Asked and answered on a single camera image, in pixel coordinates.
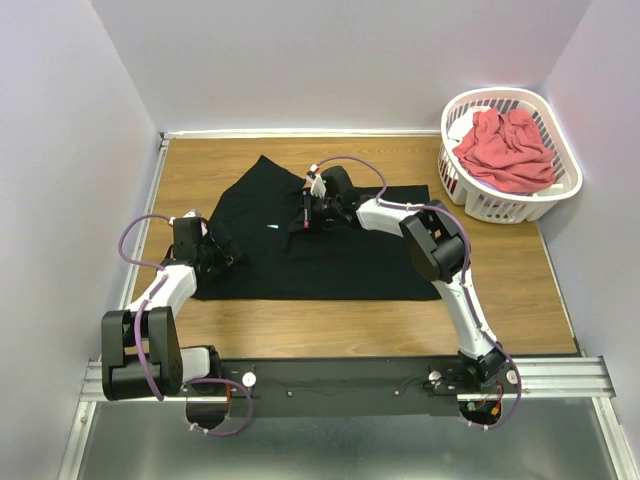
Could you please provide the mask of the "black t-shirt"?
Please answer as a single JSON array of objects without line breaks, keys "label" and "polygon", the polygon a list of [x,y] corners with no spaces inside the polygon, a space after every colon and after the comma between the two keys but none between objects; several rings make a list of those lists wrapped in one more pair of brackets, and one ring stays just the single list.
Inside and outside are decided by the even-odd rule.
[{"label": "black t-shirt", "polygon": [[265,156],[220,197],[210,217],[241,253],[199,282],[201,301],[439,299],[414,268],[404,240],[351,227],[292,232],[304,181]]}]

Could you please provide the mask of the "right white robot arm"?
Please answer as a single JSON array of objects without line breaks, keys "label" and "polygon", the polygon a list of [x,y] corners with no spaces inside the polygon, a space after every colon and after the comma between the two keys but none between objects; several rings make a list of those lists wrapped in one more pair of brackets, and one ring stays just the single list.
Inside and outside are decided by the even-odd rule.
[{"label": "right white robot arm", "polygon": [[445,302],[458,341],[460,365],[451,382],[476,391],[491,385],[508,364],[475,292],[471,245],[460,222],[440,201],[396,203],[380,195],[359,195],[341,166],[306,174],[302,228],[347,226],[404,239],[417,272],[435,286]]}]

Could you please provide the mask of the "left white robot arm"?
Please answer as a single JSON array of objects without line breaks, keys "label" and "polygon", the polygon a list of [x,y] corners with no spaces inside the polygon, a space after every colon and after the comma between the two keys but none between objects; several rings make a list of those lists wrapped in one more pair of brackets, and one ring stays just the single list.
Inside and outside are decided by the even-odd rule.
[{"label": "left white robot arm", "polygon": [[[172,228],[173,242],[159,263],[135,260],[123,250],[124,240],[140,222],[157,218]],[[126,262],[156,271],[138,299],[101,320],[102,390],[110,401],[178,395],[184,386],[219,378],[221,367],[212,346],[182,348],[176,316],[200,287],[241,259],[223,223],[191,211],[183,217],[147,214],[133,220],[118,242]]]}]

